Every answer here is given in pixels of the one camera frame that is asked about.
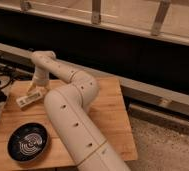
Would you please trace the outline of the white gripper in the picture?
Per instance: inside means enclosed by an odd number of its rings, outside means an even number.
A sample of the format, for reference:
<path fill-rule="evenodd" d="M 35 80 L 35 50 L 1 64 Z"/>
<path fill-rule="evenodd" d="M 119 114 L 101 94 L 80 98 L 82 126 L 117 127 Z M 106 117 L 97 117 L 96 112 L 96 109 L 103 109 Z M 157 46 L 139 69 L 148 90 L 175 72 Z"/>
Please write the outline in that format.
<path fill-rule="evenodd" d="M 37 76 L 33 76 L 30 86 L 27 90 L 27 94 L 31 94 L 38 87 L 42 87 L 44 90 L 49 91 L 50 90 L 49 78 L 40 78 Z"/>

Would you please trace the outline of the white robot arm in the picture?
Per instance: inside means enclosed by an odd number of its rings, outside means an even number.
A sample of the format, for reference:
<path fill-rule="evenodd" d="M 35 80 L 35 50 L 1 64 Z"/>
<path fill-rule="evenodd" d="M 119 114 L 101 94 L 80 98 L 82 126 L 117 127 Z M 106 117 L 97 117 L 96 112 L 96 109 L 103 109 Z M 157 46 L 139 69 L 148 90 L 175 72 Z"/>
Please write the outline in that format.
<path fill-rule="evenodd" d="M 31 54 L 35 72 L 30 90 L 49 83 L 52 73 L 65 85 L 50 90 L 45 111 L 79 171 L 131 171 L 87 114 L 99 91 L 89 73 L 59 62 L 53 51 Z"/>

